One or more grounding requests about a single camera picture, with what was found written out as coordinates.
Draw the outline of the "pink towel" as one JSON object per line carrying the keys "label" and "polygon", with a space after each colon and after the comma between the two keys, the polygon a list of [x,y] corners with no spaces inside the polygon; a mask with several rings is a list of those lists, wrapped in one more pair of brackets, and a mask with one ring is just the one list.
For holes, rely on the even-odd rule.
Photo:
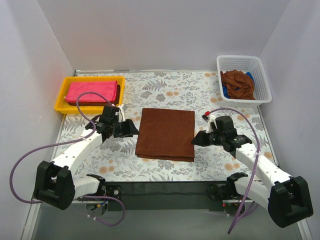
{"label": "pink towel", "polygon": [[104,99],[113,102],[117,97],[117,81],[84,81],[72,82],[69,86],[65,100],[68,103],[75,103],[79,95],[87,92],[94,92],[99,95],[88,93],[82,95],[79,103],[105,103]]}

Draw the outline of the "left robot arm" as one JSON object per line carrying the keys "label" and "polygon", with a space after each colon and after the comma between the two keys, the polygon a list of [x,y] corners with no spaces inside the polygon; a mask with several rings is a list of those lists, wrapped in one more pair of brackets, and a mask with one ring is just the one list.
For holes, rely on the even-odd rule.
{"label": "left robot arm", "polygon": [[102,114],[90,119],[84,127],[78,142],[72,143],[50,162],[42,161],[38,165],[33,196],[61,210],[67,209],[74,199],[86,195],[101,199],[106,194],[105,179],[96,174],[76,179],[77,169],[105,140],[138,134],[133,121],[125,118],[121,107],[105,106]]}

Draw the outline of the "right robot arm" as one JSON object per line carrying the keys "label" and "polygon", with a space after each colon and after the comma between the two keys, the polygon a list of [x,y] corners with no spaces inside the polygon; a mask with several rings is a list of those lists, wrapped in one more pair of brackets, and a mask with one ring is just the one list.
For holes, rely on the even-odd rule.
{"label": "right robot arm", "polygon": [[215,117],[206,112],[207,129],[199,131],[192,144],[200,147],[220,146],[252,172],[230,175],[222,192],[232,198],[249,198],[265,208],[273,222],[285,228],[314,214],[307,181],[293,177],[269,161],[252,141],[238,134],[230,116]]}

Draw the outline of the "yellow plastic tray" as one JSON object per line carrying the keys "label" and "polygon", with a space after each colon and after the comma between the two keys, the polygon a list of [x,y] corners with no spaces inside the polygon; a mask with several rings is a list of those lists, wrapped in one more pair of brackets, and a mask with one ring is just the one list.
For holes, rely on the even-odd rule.
{"label": "yellow plastic tray", "polygon": [[[60,88],[60,92],[57,97],[57,101],[55,103],[54,109],[57,112],[62,114],[78,114],[79,111],[77,106],[69,105],[65,97],[69,90],[70,84],[73,82],[103,82],[103,81],[117,81],[117,84],[120,85],[120,97],[119,103],[114,104],[115,106],[119,106],[123,103],[123,95],[124,95],[124,87],[125,87],[125,78],[123,76],[80,76],[80,77],[66,77],[62,83]],[[103,112],[103,106],[79,106],[81,111],[84,114],[101,114]]]}

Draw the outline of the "white plastic basket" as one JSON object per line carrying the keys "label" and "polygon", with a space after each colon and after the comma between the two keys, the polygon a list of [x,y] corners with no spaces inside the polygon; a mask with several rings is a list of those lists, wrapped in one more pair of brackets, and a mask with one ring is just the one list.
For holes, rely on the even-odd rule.
{"label": "white plastic basket", "polygon": [[[269,82],[265,73],[263,63],[259,57],[249,55],[219,55],[216,58],[218,85],[222,101],[220,104],[225,107],[256,108],[261,104],[269,103],[272,94]],[[230,99],[224,96],[222,78],[220,72],[241,71],[250,73],[254,80],[254,100]]]}

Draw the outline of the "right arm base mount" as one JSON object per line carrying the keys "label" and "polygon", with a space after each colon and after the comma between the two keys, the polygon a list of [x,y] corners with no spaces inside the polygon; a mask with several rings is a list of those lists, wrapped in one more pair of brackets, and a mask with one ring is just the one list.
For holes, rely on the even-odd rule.
{"label": "right arm base mount", "polygon": [[214,201],[224,201],[224,200],[237,200],[243,198],[243,195],[235,193],[229,189],[229,187],[224,184],[209,184],[207,186],[207,195],[211,200]]}

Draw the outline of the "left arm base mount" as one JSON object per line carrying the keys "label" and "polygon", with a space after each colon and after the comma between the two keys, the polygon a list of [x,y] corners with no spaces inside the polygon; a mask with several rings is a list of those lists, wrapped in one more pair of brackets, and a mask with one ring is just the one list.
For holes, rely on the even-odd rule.
{"label": "left arm base mount", "polygon": [[78,201],[104,201],[104,197],[112,197],[116,199],[121,199],[122,195],[122,186],[121,185],[114,185],[114,184],[104,184],[98,187],[96,193],[87,194],[88,196],[92,196],[93,198],[89,198],[87,196],[81,196],[76,198]]}

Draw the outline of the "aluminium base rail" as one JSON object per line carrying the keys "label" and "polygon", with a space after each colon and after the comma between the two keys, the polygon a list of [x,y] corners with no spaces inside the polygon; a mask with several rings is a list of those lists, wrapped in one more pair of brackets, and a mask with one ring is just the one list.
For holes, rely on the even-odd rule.
{"label": "aluminium base rail", "polygon": [[60,210],[41,204],[26,240],[309,240],[302,223],[278,227],[263,207],[232,232],[229,206],[211,182],[118,182],[120,202],[95,208],[74,202]]}

